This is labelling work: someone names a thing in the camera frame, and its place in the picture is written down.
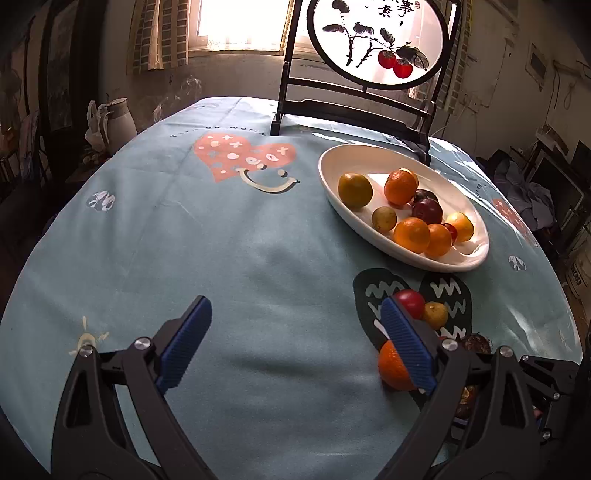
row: round painted screen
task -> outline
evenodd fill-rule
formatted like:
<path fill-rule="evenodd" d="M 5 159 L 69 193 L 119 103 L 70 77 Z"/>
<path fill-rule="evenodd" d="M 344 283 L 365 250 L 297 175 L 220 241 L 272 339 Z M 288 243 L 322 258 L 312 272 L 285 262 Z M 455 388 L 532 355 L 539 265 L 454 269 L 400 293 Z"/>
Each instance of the round painted screen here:
<path fill-rule="evenodd" d="M 441 12 L 427 0 L 312 0 L 307 23 L 314 48 L 333 70 L 383 90 L 431 78 L 448 41 Z"/>

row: white oval plate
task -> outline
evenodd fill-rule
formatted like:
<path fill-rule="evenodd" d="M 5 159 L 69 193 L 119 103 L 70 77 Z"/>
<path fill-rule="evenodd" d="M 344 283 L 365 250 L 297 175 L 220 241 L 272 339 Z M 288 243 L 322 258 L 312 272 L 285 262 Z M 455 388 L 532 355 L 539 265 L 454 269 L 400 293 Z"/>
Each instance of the white oval plate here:
<path fill-rule="evenodd" d="M 373 228 L 371 216 L 374 210 L 389 205 L 384 197 L 384 184 L 390 172 L 399 168 L 408 168 L 415 172 L 419 188 L 431 190 L 437 195 L 444 219 L 453 212 L 462 212 L 472 221 L 475 232 L 469 242 L 456 244 L 446 255 L 432 260 L 395 244 L 390 240 L 392 232 L 383 235 Z M 473 270 L 486 259 L 489 238 L 480 214 L 451 182 L 417 160 L 382 147 L 340 145 L 322 154 L 318 161 L 318 171 L 329 201 L 342 219 L 369 243 L 391 257 L 413 267 L 444 273 Z M 347 172 L 365 175 L 374 187 L 371 202 L 360 210 L 350 210 L 340 201 L 337 186 L 340 176 Z M 411 207 L 406 205 L 396 212 L 400 221 L 411 216 Z"/>

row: plastic bag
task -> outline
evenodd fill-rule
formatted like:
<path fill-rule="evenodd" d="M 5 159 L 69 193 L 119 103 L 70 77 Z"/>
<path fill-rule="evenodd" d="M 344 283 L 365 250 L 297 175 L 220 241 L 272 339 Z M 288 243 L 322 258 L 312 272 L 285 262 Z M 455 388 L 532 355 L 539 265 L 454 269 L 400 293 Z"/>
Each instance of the plastic bag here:
<path fill-rule="evenodd" d="M 92 149 L 99 153 L 104 152 L 106 148 L 105 139 L 103 138 L 100 128 L 100 124 L 106 118 L 106 115 L 106 105 L 101 105 L 97 108 L 94 100 L 88 104 L 88 110 L 86 111 L 88 130 L 86 131 L 84 138 L 90 144 Z"/>
<path fill-rule="evenodd" d="M 154 123 L 194 104 L 201 97 L 201 81 L 193 75 L 185 77 L 180 83 L 170 79 L 167 95 L 154 109 Z"/>

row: orange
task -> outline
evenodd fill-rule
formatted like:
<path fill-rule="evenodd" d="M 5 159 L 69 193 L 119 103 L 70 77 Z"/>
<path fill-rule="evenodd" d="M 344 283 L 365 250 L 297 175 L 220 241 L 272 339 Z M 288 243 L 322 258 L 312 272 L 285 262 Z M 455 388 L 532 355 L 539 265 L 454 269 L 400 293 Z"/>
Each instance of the orange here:
<path fill-rule="evenodd" d="M 382 380 L 396 390 L 416 390 L 410 380 L 408 370 L 402 363 L 398 352 L 394 348 L 392 340 L 388 340 L 379 351 L 378 371 Z"/>
<path fill-rule="evenodd" d="M 369 180 L 359 173 L 345 173 L 339 178 L 339 197 L 349 208 L 365 207 L 374 196 Z"/>
<path fill-rule="evenodd" d="M 447 217 L 445 222 L 456 227 L 456 242 L 467 242 L 474 235 L 474 225 L 472 225 L 470 219 L 463 213 L 452 213 Z"/>
<path fill-rule="evenodd" d="M 418 182 L 408 170 L 393 171 L 384 185 L 384 196 L 394 205 L 402 206 L 410 202 L 417 191 Z"/>
<path fill-rule="evenodd" d="M 401 168 L 400 170 L 401 171 L 407 171 L 407 172 L 409 172 L 413 176 L 414 181 L 417 182 L 417 188 L 418 188 L 418 176 L 417 176 L 417 174 L 415 172 L 413 172 L 412 170 L 409 170 L 407 168 Z"/>
<path fill-rule="evenodd" d="M 416 254 L 422 254 L 427 249 L 430 238 L 431 233 L 427 224 L 414 217 L 400 222 L 392 234 L 392 240 L 395 243 Z"/>
<path fill-rule="evenodd" d="M 429 246 L 425 250 L 428 257 L 441 257 L 450 251 L 453 244 L 452 234 L 443 225 L 433 223 L 429 225 Z"/>

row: metal screw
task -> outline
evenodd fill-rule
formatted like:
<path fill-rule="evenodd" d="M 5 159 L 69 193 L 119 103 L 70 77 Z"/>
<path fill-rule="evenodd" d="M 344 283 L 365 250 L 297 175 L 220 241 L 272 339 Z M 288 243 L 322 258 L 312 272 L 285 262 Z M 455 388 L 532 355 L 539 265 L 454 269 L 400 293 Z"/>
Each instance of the metal screw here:
<path fill-rule="evenodd" d="M 138 350 L 146 350 L 151 344 L 152 342 L 149 338 L 141 337 L 134 342 L 134 347 L 136 347 Z"/>
<path fill-rule="evenodd" d="M 80 351 L 78 351 L 78 353 L 80 354 L 80 356 L 87 357 L 92 353 L 92 350 L 92 345 L 85 345 L 80 348 Z"/>
<path fill-rule="evenodd" d="M 441 346 L 449 352 L 457 350 L 457 342 L 451 338 L 446 338 L 444 341 L 442 341 Z"/>
<path fill-rule="evenodd" d="M 499 353 L 505 358 L 511 358 L 513 356 L 513 349 L 510 346 L 502 346 L 499 348 Z"/>

